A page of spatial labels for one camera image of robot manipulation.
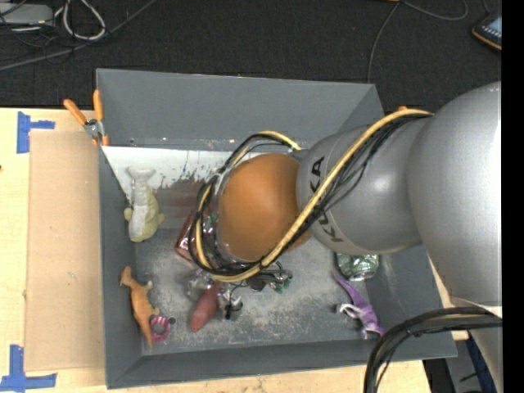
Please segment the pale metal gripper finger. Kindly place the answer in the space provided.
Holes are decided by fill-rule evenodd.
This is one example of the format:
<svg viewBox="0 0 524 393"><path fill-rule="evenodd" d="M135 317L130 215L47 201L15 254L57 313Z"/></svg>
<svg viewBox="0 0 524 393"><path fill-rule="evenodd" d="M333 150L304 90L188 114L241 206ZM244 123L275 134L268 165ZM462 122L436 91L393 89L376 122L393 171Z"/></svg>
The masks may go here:
<svg viewBox="0 0 524 393"><path fill-rule="evenodd" d="M197 269L187 278L187 296L189 299L200 299L210 289L215 280L206 272Z"/></svg>
<svg viewBox="0 0 524 393"><path fill-rule="evenodd" d="M222 310L223 320L235 321L242 312L243 301L240 296L223 294L220 300L220 309Z"/></svg>

